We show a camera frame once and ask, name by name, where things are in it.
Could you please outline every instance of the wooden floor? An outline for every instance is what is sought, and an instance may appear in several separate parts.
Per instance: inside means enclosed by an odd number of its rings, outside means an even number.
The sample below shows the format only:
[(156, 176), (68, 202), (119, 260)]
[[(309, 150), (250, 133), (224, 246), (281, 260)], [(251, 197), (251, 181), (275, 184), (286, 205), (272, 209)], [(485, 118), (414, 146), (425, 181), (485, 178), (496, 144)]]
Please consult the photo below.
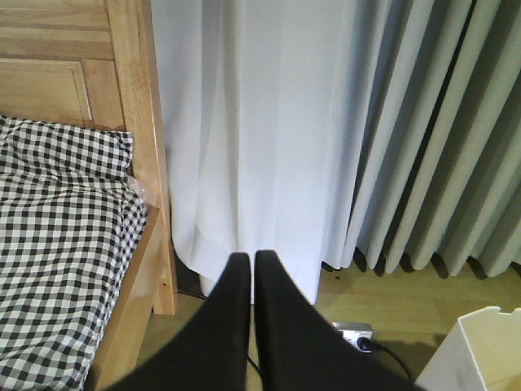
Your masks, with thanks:
[[(180, 295), (175, 316), (152, 315), (139, 362), (172, 338), (201, 302)], [(370, 323), (378, 331), (374, 338), (401, 357), (416, 377), (458, 316), (487, 305), (500, 306), (504, 312), (521, 307), (521, 267), (511, 267), (493, 279), (482, 277), (468, 265), (458, 277), (447, 278), (436, 262), (424, 270), (399, 269), (391, 275), (356, 266), (323, 270), (316, 308), (330, 322)], [(250, 356), (257, 360), (253, 335)], [(390, 358), (379, 359), (403, 374)], [(247, 389), (261, 390), (260, 379), (250, 365)]]

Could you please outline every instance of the pillow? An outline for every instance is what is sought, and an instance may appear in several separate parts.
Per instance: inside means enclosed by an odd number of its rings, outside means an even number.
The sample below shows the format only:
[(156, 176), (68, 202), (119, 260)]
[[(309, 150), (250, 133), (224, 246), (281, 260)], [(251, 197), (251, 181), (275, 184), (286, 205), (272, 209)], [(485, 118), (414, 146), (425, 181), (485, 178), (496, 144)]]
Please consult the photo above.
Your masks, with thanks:
[(0, 115), (0, 148), (39, 169), (124, 181), (130, 132), (106, 131)]

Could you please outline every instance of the bed headboard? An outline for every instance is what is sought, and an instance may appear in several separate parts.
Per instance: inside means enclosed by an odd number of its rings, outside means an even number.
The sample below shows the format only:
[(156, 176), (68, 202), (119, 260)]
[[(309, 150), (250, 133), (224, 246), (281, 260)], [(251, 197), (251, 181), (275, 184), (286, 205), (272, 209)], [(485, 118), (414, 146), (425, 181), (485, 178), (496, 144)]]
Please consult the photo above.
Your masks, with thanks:
[(169, 189), (148, 0), (0, 0), (0, 113), (128, 130), (133, 171), (160, 210), (162, 284), (173, 313)]

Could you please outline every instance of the white curtain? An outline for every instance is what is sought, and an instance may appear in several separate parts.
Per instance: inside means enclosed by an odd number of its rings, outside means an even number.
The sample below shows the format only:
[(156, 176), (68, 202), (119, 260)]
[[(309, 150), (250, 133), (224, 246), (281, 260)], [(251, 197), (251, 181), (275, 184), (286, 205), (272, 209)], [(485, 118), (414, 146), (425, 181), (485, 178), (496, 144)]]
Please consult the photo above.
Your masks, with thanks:
[[(510, 202), (519, 178), (506, 175), (519, 164), (513, 147), (519, 136), (498, 138), (510, 152), (506, 161), (494, 159), (495, 145), (485, 153), (519, 74), (521, 51), (512, 55), (521, 42), (516, 4), (155, 0), (152, 6), (173, 240), (192, 270), (216, 281), (230, 253), (252, 257), (272, 248), (314, 302), (321, 261), (347, 267), (356, 247), (369, 268), (387, 256), (388, 272), (405, 250), (417, 268), (440, 246), (459, 268), (478, 242), (478, 255), (491, 258), (521, 251), (504, 235), (493, 239), (501, 224), (512, 226), (512, 234), (519, 230), (521, 213), (501, 218), (507, 208), (519, 208)], [(500, 8), (511, 29), (497, 28), (501, 47), (488, 42), (495, 60), (483, 58), (476, 75)], [(487, 67), (497, 68), (492, 76)], [(471, 82), (482, 85), (482, 79), (490, 81), (483, 98), (464, 99)], [(454, 122), (460, 104), (460, 112), (478, 115)], [(515, 105), (510, 111), (503, 121), (515, 128)], [(444, 151), (450, 134), (452, 152)], [(458, 141), (461, 134), (468, 143)], [(436, 177), (442, 152), (456, 157)], [(472, 198), (465, 190), (478, 164), (492, 177), (474, 193), (479, 199), (471, 204), (487, 205), (476, 219), (472, 208), (457, 206), (462, 196)], [(501, 195), (490, 191), (498, 181)], [(432, 183), (441, 191), (423, 205)], [(498, 200), (503, 209), (493, 213)], [(458, 223), (463, 227), (451, 241), (445, 232)], [(459, 246), (462, 235), (466, 243)]]

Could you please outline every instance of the wooden bed post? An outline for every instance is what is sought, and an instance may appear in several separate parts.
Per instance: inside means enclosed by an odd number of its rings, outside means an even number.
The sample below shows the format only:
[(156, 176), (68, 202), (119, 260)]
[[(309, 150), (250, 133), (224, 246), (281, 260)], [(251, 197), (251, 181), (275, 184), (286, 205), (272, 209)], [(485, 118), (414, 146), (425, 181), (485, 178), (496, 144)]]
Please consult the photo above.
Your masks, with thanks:
[(107, 0), (125, 128), (134, 134), (134, 176), (160, 210), (163, 270), (154, 312), (173, 314), (177, 282), (170, 235), (169, 183), (149, 0)]

